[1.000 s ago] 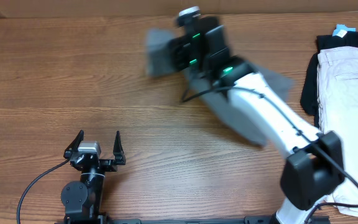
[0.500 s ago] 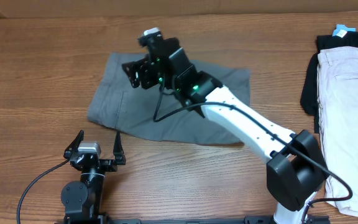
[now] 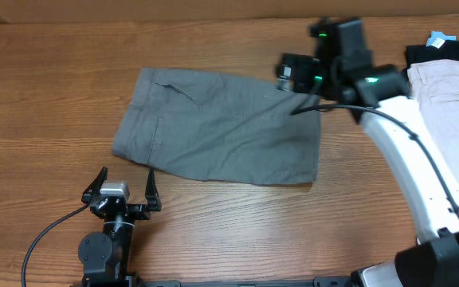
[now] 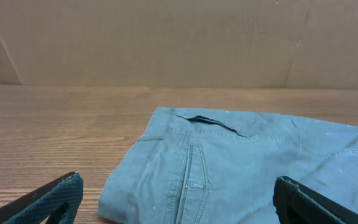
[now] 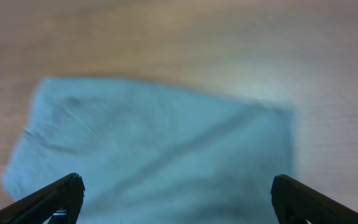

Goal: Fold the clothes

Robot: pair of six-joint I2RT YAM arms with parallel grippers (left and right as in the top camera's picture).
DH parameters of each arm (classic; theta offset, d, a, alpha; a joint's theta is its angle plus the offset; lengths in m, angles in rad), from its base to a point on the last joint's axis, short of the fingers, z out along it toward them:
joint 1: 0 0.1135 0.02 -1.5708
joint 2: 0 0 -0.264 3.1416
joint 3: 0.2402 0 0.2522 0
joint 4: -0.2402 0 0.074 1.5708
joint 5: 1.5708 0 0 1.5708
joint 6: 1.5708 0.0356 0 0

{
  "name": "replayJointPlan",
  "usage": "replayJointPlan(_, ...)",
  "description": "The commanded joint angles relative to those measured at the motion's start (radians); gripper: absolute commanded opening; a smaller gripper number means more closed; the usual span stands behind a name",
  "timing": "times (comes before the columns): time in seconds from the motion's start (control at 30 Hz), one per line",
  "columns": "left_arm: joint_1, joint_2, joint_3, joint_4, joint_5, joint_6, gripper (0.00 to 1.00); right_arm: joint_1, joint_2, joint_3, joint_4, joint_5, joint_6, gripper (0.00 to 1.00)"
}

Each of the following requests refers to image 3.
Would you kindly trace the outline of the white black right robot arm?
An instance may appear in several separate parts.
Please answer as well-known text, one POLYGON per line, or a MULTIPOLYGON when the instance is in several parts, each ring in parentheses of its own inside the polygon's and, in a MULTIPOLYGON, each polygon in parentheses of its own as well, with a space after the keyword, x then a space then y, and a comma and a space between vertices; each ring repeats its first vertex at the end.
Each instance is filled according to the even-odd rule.
POLYGON ((393 65, 376 66, 358 18, 321 19, 309 29, 313 55, 285 53, 280 90, 318 96, 318 112, 347 109, 382 152, 407 201, 417 244, 393 260, 348 276, 316 277, 316 286, 459 286, 459 184, 433 142, 393 65))

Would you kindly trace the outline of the grey shorts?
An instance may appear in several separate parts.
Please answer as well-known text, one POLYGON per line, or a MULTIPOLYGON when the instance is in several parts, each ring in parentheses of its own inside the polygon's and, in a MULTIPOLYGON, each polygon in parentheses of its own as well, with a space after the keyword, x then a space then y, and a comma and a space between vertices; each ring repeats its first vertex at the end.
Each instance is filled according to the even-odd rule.
POLYGON ((317 101, 253 77, 144 68, 112 151, 186 179, 311 183, 318 174, 320 114, 292 111, 317 101))

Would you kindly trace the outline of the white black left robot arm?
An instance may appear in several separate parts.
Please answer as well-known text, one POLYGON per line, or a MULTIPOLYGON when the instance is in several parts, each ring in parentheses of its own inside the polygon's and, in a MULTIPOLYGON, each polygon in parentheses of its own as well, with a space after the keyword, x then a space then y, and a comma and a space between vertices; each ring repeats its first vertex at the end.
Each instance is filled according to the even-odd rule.
POLYGON ((133 233, 137 221, 151 218, 162 209, 155 184, 155 171, 149 170, 145 203, 130 203, 130 191, 124 181, 107 181, 108 169, 103 167, 86 188, 81 202, 97 218, 104 221, 101 232, 86 235, 78 246, 83 265, 83 286, 144 286, 144 281, 128 270, 133 233))

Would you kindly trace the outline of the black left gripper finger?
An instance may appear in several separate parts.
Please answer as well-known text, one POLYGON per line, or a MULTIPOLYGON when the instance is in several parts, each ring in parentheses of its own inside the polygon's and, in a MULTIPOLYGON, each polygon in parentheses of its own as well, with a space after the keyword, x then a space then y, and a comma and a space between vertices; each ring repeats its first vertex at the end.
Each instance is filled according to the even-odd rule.
POLYGON ((147 176, 147 185, 145 189, 145 199, 149 210, 161 210, 161 199, 155 182, 155 169, 150 168, 147 176))
POLYGON ((90 183, 82 194, 82 199, 93 199, 95 195, 100 193, 100 188, 107 180, 108 168, 102 167, 97 177, 90 183))

